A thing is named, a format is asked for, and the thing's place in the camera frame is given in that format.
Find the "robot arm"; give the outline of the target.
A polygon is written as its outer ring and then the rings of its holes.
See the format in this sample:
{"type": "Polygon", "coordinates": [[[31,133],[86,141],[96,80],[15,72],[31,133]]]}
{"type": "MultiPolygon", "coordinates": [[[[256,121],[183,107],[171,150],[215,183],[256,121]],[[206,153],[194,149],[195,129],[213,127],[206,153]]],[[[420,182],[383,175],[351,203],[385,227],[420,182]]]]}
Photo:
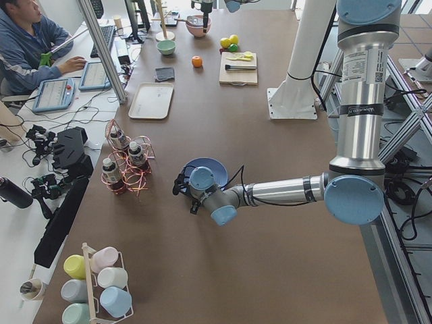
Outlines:
{"type": "MultiPolygon", "coordinates": [[[[225,0],[225,6],[229,10],[229,12],[234,13],[235,11],[239,10],[241,5],[247,4],[247,3],[256,3],[257,1],[243,1],[243,0],[225,0]]],[[[208,29],[208,23],[209,23],[209,14],[212,12],[214,8],[214,0],[191,0],[191,8],[196,9],[197,8],[202,12],[202,18],[203,18],[203,27],[202,30],[204,33],[207,32],[208,29]]]]}
{"type": "Polygon", "coordinates": [[[344,223],[374,221],[385,204],[385,166],[379,159],[387,54],[399,36],[399,1],[307,1],[286,79],[267,95],[273,119],[313,119],[314,73],[333,24],[342,51],[337,153],[316,176],[257,184],[219,185],[212,168],[190,163],[173,185],[225,225],[240,207],[295,207],[322,200],[344,223]]]}

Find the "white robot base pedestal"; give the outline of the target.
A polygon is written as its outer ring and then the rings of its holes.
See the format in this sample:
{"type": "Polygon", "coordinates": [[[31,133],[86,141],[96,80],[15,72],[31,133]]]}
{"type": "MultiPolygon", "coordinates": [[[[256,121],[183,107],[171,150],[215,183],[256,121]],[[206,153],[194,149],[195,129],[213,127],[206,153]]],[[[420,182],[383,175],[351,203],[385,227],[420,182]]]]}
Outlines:
{"type": "Polygon", "coordinates": [[[317,119],[313,74],[335,6],[336,0],[305,2],[286,79],[278,88],[267,89],[271,119],[317,119]]]}

